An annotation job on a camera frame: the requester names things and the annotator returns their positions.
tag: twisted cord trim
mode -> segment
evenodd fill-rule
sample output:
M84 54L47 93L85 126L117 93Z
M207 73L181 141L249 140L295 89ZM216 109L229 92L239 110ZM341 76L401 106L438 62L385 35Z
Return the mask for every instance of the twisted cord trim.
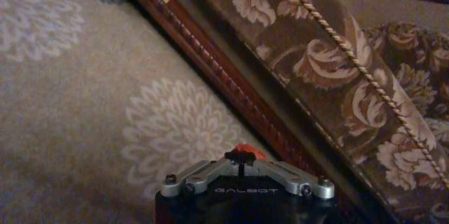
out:
M363 75L365 76L368 82L375 86L377 93L380 94L380 96L383 97L385 103L388 104L388 106L392 108L398 120L402 123L402 126L406 130L406 133L409 134L409 136L412 137L416 145L418 146L418 148L422 151L422 154L425 155L426 159L429 160L432 167L434 169L434 172L437 173L437 175L441 178L441 181L446 187L446 189L449 189L449 180L445 178L444 173L441 171L441 168L437 164L437 162L433 160L433 156L430 154L430 151L428 150L425 144L418 140L417 135L414 133L414 131L412 130L410 126L406 123L405 117L401 114L401 111L398 110L398 107L396 105L396 102L392 100L392 98L388 96L385 90L380 87L379 82L376 82L375 77L369 74L367 68L361 65L349 45L345 43L345 41L341 39L340 35L337 34L337 32L333 30L333 28L331 27L331 24L328 23L328 21L324 19L323 15L320 14L319 10L315 8L315 6L312 5L312 3L309 2L309 0L299 0L303 4L303 6L307 8L307 10L309 11L311 15L313 16L315 20L320 23L321 27L325 29L325 31L328 32L328 34L331 35L332 39L336 41L336 43L339 44L340 48L343 49L343 51L345 52L345 54L348 55L351 61L353 62L353 64L356 65L356 68L359 69L359 71L363 73Z

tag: beige carpet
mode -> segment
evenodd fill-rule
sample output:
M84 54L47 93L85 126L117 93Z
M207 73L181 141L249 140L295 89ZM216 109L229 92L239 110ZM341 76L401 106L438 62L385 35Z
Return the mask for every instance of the beige carpet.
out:
M0 0L0 223L135 223L257 141L123 0Z

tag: red part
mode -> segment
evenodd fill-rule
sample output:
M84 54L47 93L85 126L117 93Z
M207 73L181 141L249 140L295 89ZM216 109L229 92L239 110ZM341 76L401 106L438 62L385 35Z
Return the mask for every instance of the red part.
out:
M261 159L261 160L267 159L267 155L264 154L264 152L261 152L259 149L256 149L249 144L237 144L237 146L233 149L239 151L247 151L247 152L255 153L256 159Z

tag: floral upholstery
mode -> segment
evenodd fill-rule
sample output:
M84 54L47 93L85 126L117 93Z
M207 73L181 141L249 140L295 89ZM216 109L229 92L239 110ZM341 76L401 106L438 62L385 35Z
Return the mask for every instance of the floral upholstery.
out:
M397 105L413 139L299 0L208 1L385 208L401 220L444 222L448 39L408 24L373 28L367 37L340 0L309 0Z

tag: black knob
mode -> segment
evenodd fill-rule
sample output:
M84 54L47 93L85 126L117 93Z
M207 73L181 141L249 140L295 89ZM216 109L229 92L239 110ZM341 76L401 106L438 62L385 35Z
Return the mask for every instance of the black knob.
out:
M176 175L175 174L168 174L167 176L165 176L165 183L168 184L168 185L171 185L171 184L175 184L176 183Z
M309 185L304 185L303 187L301 187L301 194L303 194L303 196L311 196L311 194L312 194L312 187L309 186Z
M256 161L256 154L244 150L232 150L224 154L224 158L235 161L237 164L247 164Z

